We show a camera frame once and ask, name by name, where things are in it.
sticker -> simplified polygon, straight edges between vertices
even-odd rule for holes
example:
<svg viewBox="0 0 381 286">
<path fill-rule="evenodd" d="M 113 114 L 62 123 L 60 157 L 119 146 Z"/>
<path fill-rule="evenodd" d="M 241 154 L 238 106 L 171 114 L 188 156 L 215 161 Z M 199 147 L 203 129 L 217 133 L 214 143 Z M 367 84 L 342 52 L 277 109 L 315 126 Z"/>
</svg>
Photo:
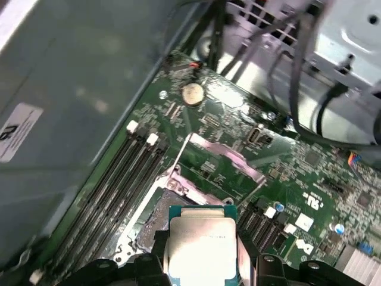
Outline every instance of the sticker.
<svg viewBox="0 0 381 286">
<path fill-rule="evenodd" d="M 298 249 L 303 249 L 304 253 L 307 255 L 310 255 L 314 250 L 314 246 L 309 243 L 305 243 L 304 240 L 296 240 L 295 244 Z"/>
<path fill-rule="evenodd" d="M 296 220 L 295 225 L 303 229 L 305 232 L 308 232 L 313 223 L 314 223 L 314 219 L 301 213 L 298 219 Z"/>
<path fill-rule="evenodd" d="M 0 128 L 0 163 L 9 162 L 25 140 L 43 110 L 26 103 L 17 104 Z"/>
</svg>

power cable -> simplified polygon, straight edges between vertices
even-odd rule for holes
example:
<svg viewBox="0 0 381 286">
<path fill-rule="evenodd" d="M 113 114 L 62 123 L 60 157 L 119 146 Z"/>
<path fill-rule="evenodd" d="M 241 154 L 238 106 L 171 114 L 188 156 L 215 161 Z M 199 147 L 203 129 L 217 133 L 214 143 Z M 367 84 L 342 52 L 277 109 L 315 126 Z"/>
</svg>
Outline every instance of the power cable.
<svg viewBox="0 0 381 286">
<path fill-rule="evenodd" d="M 364 144 L 353 144 L 341 141 L 335 141 L 331 139 L 326 139 L 316 133 L 305 129 L 300 125 L 299 122 L 299 89 L 303 62 L 305 54 L 307 51 L 307 46 L 310 41 L 311 35 L 313 35 L 314 27 L 316 25 L 317 19 L 314 19 L 310 15 L 305 15 L 301 19 L 301 28 L 298 35 L 298 41 L 295 47 L 294 58 L 292 61 L 291 70 L 291 81 L 289 88 L 289 102 L 291 116 L 293 119 L 293 125 L 295 130 L 302 135 L 305 139 L 309 139 L 313 142 L 319 144 L 332 145 L 340 148 L 350 149 L 350 150 L 373 150 L 380 151 L 381 145 L 364 145 Z"/>
</svg>

colored wire connector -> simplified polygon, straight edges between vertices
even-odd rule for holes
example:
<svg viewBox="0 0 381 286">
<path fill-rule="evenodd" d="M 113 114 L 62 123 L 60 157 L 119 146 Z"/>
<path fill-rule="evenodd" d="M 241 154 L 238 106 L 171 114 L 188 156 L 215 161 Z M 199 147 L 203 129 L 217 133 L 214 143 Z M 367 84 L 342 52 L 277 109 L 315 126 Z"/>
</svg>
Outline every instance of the colored wire connector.
<svg viewBox="0 0 381 286">
<path fill-rule="evenodd" d="M 368 181 L 366 181 L 363 176 L 361 175 L 361 173 L 355 168 L 355 165 L 357 162 L 359 162 L 361 160 L 361 156 L 360 155 L 357 155 L 353 152 L 351 152 L 351 154 L 349 155 L 348 157 L 348 165 L 349 167 L 351 168 L 353 174 L 357 177 L 357 179 L 363 183 L 364 185 L 367 185 L 369 188 L 371 189 L 374 189 L 375 191 L 377 191 L 378 194 L 381 194 L 381 189 L 378 188 L 377 186 L 373 185 L 372 183 L 369 183 Z"/>
</svg>

screw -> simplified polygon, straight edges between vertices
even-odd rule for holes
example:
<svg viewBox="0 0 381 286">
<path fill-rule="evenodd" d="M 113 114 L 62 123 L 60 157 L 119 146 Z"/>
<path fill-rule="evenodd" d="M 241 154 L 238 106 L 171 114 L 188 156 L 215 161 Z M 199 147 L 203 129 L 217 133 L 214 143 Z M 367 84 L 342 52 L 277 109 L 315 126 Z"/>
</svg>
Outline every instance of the screw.
<svg viewBox="0 0 381 286">
<path fill-rule="evenodd" d="M 263 257 L 264 260 L 266 260 L 267 262 L 274 262 L 275 259 L 273 256 L 270 256 L 270 255 L 266 255 Z"/>
<path fill-rule="evenodd" d="M 273 112 L 268 112 L 267 113 L 267 120 L 273 121 L 275 119 L 275 117 L 276 117 L 275 113 L 273 113 Z"/>
<path fill-rule="evenodd" d="M 174 189 L 176 189 L 177 188 L 177 181 L 175 181 L 175 180 L 169 180 L 169 182 L 167 183 L 167 187 L 168 187 L 168 189 L 172 189 L 172 190 L 174 190 Z"/>
<path fill-rule="evenodd" d="M 270 49 L 271 46 L 272 46 L 272 44 L 271 44 L 271 42 L 269 42 L 269 41 L 265 42 L 264 45 L 263 45 L 263 47 L 264 47 L 265 49 Z"/>
<path fill-rule="evenodd" d="M 159 92 L 159 98 L 161 99 L 161 100 L 164 100 L 164 99 L 166 99 L 168 97 L 168 92 L 167 91 L 161 91 L 161 92 Z"/>
<path fill-rule="evenodd" d="M 317 269 L 320 268 L 319 265 L 316 264 L 315 262 L 310 262 L 310 263 L 308 264 L 308 267 L 309 267 L 309 268 L 312 268 L 312 269 L 314 269 L 314 270 L 317 270 Z"/>
</svg>

white component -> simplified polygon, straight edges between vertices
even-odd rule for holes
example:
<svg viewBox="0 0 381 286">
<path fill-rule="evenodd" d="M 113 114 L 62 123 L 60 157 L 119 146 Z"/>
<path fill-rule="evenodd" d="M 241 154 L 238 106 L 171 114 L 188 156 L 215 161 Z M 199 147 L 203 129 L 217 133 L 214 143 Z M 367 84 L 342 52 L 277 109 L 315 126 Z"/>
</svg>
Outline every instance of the white component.
<svg viewBox="0 0 381 286">
<path fill-rule="evenodd" d="M 149 134 L 148 138 L 147 138 L 147 143 L 151 146 L 155 145 L 157 139 L 159 139 L 159 136 L 157 136 L 156 134 L 154 133 L 151 133 Z"/>
<path fill-rule="evenodd" d="M 33 271 L 32 275 L 29 277 L 29 282 L 33 285 L 37 285 L 37 283 L 41 280 L 43 276 L 43 272 L 40 269 Z"/>
<path fill-rule="evenodd" d="M 168 255 L 168 272 L 182 286 L 223 286 L 236 276 L 236 223 L 229 217 L 175 217 Z"/>
<path fill-rule="evenodd" d="M 303 229 L 305 232 L 308 232 L 313 223 L 314 223 L 314 219 L 301 213 L 298 219 L 296 220 L 295 225 Z"/>
<path fill-rule="evenodd" d="M 275 214 L 276 209 L 274 209 L 273 207 L 268 207 L 267 210 L 264 212 L 264 215 L 267 216 L 269 219 L 272 219 Z"/>
<path fill-rule="evenodd" d="M 288 223 L 285 228 L 283 229 L 283 231 L 287 234 L 294 234 L 295 231 L 297 230 L 296 226 L 295 225 L 292 225 L 291 223 Z"/>
<path fill-rule="evenodd" d="M 0 163 L 8 163 L 13 158 L 42 112 L 42 108 L 23 102 L 16 105 L 0 128 Z"/>
<path fill-rule="evenodd" d="M 135 120 L 131 120 L 130 123 L 127 125 L 126 129 L 129 133 L 135 133 L 135 131 L 138 128 L 139 123 Z"/>
<path fill-rule="evenodd" d="M 305 243 L 304 240 L 296 240 L 295 244 L 296 247 L 298 247 L 299 249 L 303 249 L 304 253 L 308 255 L 310 255 L 314 250 L 314 246 L 309 243 Z"/>
</svg>

